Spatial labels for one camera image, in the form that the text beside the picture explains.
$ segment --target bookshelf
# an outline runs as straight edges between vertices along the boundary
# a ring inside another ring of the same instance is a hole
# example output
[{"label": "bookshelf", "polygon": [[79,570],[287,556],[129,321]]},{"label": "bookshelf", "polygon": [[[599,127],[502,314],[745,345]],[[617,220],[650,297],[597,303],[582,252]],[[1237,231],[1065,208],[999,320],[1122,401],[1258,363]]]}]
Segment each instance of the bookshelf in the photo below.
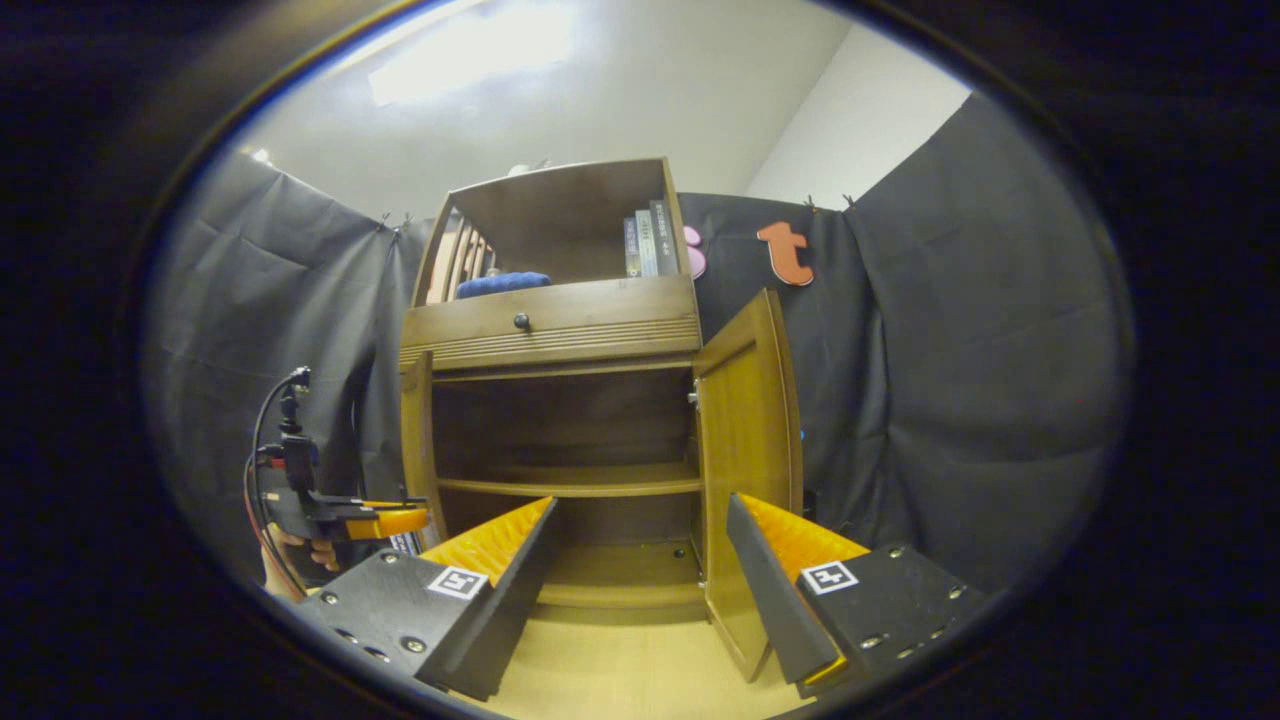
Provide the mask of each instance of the bookshelf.
[{"label": "bookshelf", "polygon": [[[664,159],[445,197],[401,340],[406,484],[442,538],[563,498],[541,606],[696,614],[749,676],[764,632],[723,515],[736,489],[800,507],[790,355],[771,291],[703,342],[682,232],[673,274],[627,275],[623,222],[654,200],[684,227]],[[456,299],[493,266],[553,284]]]}]

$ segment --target orange foam pad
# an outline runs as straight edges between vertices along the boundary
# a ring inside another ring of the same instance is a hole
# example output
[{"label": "orange foam pad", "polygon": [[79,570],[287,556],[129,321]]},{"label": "orange foam pad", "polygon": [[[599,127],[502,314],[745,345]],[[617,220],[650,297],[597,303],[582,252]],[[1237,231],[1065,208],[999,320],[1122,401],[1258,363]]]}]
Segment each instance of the orange foam pad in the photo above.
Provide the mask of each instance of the orange foam pad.
[{"label": "orange foam pad", "polygon": [[749,495],[737,493],[737,496],[755,518],[755,524],[759,525],[760,533],[764,534],[791,584],[795,584],[800,570],[805,568],[870,552],[856,542],[776,505]]},{"label": "orange foam pad", "polygon": [[[366,502],[370,507],[393,506],[392,502]],[[412,533],[426,527],[425,507],[404,510],[381,510],[371,520],[348,520],[347,537],[351,539],[381,539],[403,533]]]},{"label": "orange foam pad", "polygon": [[489,584],[498,584],[511,559],[516,556],[525,538],[534,530],[534,525],[547,511],[552,498],[544,497],[517,507],[511,512],[499,515],[483,525],[476,525],[461,536],[419,555],[422,560],[462,568],[475,573],[489,575]]}]

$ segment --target human hand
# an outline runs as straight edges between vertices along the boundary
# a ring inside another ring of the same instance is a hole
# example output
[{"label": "human hand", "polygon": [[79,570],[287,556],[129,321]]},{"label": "human hand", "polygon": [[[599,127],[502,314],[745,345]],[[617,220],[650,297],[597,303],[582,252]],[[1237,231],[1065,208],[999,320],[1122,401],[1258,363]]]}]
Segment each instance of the human hand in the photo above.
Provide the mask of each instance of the human hand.
[{"label": "human hand", "polygon": [[[297,568],[293,566],[293,561],[289,559],[289,553],[284,552],[284,546],[292,544],[294,547],[301,547],[307,544],[306,538],[300,538],[297,536],[291,536],[285,533],[276,525],[271,523],[266,527],[266,536],[269,542],[279,551],[280,560],[284,561],[284,571],[291,573],[294,578],[298,577]],[[338,565],[338,555],[333,548],[333,543],[324,539],[311,541],[311,560],[317,565],[324,565],[330,571],[338,571],[340,566]],[[270,551],[262,547],[262,568],[266,571],[266,591],[271,594],[294,594],[292,591],[293,583],[280,574],[276,569],[275,561],[270,555]]]},{"label": "human hand", "polygon": [[[306,538],[291,536],[289,533],[282,530],[280,527],[276,525],[275,523],[271,523],[270,525],[266,527],[266,533],[268,536],[270,536],[276,548],[280,548],[282,543],[292,544],[294,547],[302,547],[307,544]],[[289,566],[289,571],[297,574],[297,569],[293,568],[292,562],[289,562],[289,559],[284,553],[283,548],[280,548],[280,556],[284,557],[284,562]],[[330,573],[337,573],[339,569],[338,553],[337,551],[334,551],[333,542],[330,541],[325,539],[311,541],[311,560],[314,560],[316,565],[324,565],[324,568]]]}]

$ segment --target book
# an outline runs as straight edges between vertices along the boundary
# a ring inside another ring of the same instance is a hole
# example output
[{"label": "book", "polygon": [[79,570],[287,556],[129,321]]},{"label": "book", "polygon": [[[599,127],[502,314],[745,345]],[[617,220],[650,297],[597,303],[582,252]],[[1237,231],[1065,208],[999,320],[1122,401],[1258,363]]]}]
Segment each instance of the book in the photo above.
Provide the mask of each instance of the book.
[{"label": "book", "polygon": [[636,237],[640,240],[640,277],[654,277],[658,274],[658,246],[654,243],[653,214],[649,210],[636,210]]},{"label": "book", "polygon": [[636,234],[636,219],[622,220],[622,242],[627,252],[627,277],[640,277],[640,238]]},{"label": "book", "polygon": [[666,200],[649,202],[649,211],[653,214],[653,238],[658,246],[658,274],[678,275],[680,263],[676,260],[676,236],[671,232],[671,215],[667,213]]}]

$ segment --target cabinet door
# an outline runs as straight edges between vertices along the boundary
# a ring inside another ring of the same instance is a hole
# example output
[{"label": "cabinet door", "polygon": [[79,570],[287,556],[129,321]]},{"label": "cabinet door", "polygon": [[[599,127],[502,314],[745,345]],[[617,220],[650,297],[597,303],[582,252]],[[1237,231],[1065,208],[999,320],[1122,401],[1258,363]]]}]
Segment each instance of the cabinet door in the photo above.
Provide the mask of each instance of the cabinet door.
[{"label": "cabinet door", "polygon": [[424,352],[401,373],[401,456],[404,460],[404,489],[410,497],[425,497],[431,523],[442,541],[444,527],[435,478],[431,428],[431,354]]},{"label": "cabinet door", "polygon": [[762,291],[694,357],[704,479],[707,606],[748,682],[768,638],[726,533],[728,497],[800,510],[800,413],[777,292]]}]

